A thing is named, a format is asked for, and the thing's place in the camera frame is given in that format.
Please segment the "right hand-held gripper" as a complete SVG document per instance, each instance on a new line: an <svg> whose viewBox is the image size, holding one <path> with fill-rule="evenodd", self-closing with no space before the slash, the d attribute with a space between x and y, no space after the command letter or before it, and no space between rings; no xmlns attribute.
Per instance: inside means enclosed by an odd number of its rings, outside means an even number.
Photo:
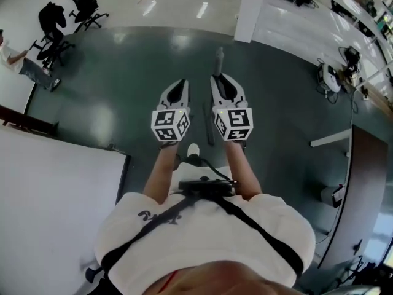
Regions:
<svg viewBox="0 0 393 295"><path fill-rule="evenodd" d="M221 105L222 97L219 90L219 78L211 76L211 92L213 105ZM221 74L223 98L232 103L225 107L214 106L214 125L224 141L247 140L254 128L252 109L246 102L243 87L228 74Z"/></svg>

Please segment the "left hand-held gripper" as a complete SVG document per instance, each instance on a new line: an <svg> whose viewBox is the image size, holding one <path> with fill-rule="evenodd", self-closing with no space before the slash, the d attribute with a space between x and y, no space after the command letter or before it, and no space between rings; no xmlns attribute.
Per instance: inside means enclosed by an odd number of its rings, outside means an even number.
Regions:
<svg viewBox="0 0 393 295"><path fill-rule="evenodd" d="M182 141L190 127L190 86L179 79L167 87L152 112L150 127L159 142Z"/></svg>

